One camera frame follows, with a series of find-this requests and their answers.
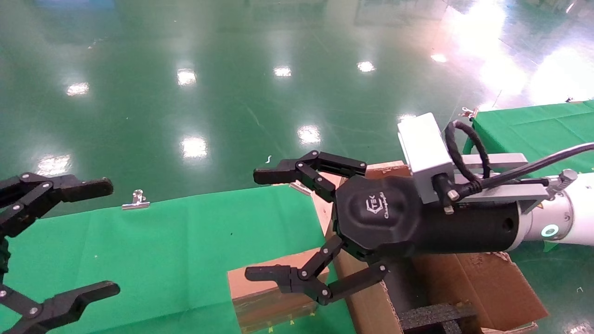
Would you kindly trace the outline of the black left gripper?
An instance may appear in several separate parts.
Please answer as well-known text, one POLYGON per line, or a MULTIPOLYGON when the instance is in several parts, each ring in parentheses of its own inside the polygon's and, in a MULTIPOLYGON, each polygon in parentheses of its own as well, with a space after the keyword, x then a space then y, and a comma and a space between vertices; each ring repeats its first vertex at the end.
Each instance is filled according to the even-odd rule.
MULTIPOLYGON (((0 274, 8 273, 11 257, 5 237, 17 237, 61 202, 78 202, 111 195, 113 184, 108 178, 79 180, 75 175, 45 177, 23 173, 1 181, 0 185, 0 274)), ((21 315, 5 334, 46 334, 80 320, 86 307, 121 291, 112 281, 102 281, 68 290, 42 303, 28 298, 6 285, 1 286, 0 302, 21 315)))

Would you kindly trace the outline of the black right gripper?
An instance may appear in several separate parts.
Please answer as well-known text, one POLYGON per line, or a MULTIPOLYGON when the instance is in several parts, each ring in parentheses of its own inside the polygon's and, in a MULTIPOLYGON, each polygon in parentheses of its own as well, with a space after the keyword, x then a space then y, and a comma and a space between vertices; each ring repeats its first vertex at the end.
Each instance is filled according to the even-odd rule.
POLYGON ((312 150, 298 159, 282 159, 271 169, 254 169, 259 185, 299 181, 328 203, 334 202, 331 237, 302 268, 250 266, 251 282, 273 281, 284 294, 304 294, 321 306, 380 283, 388 273, 375 263, 329 285, 318 277, 344 249, 355 257, 411 257, 422 254, 499 252, 517 238, 515 203, 463 203, 447 214, 439 203, 422 203, 411 178, 363 177, 367 163, 312 150), (336 190, 320 173, 350 178, 336 190))

